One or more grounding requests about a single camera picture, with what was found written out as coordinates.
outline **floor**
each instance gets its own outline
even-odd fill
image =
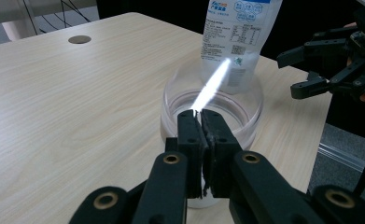
[[[36,17],[42,33],[52,32],[68,26],[99,20],[96,7],[82,8],[79,11],[66,11]],[[0,24],[0,44],[8,42],[7,34]],[[332,125],[326,124],[318,148],[315,168],[311,177],[309,191],[319,185],[337,185],[353,190],[360,172],[365,165],[365,139]]]

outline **qr code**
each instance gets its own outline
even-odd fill
[[[245,51],[246,51],[246,48],[244,48],[244,47],[237,46],[237,45],[232,46],[232,54],[243,55]]]

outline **light wood tabletop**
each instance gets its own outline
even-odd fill
[[[91,41],[68,41],[77,35]],[[68,223],[94,190],[146,180],[164,151],[165,83],[201,45],[137,13],[0,45],[0,223]],[[264,57],[256,74],[264,107],[251,150],[306,192],[330,94],[292,99],[306,74]],[[232,223],[228,200],[189,209],[187,223]]]

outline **gray carpet floor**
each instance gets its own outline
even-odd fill
[[[79,11],[89,21],[99,20],[96,7],[82,8]],[[38,16],[36,20],[42,33],[87,22],[75,11]],[[0,24],[0,44],[8,41],[7,34]],[[353,190],[364,164],[365,139],[326,124],[308,190],[312,192],[315,187],[328,184]]]

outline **transparent plastic container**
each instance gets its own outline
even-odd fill
[[[199,95],[205,92],[208,82],[201,79],[201,74],[215,72],[214,69],[204,67],[200,57],[188,60],[176,69],[163,92],[161,137],[164,142],[166,137],[177,137],[177,115],[192,109],[198,98],[203,99],[203,95],[200,97]],[[206,92],[212,94],[206,94],[204,97],[207,103],[203,105],[203,108],[221,114],[242,149],[249,150],[254,141],[263,108],[262,88],[258,78],[253,76],[247,80],[246,88],[235,94],[220,90]]]

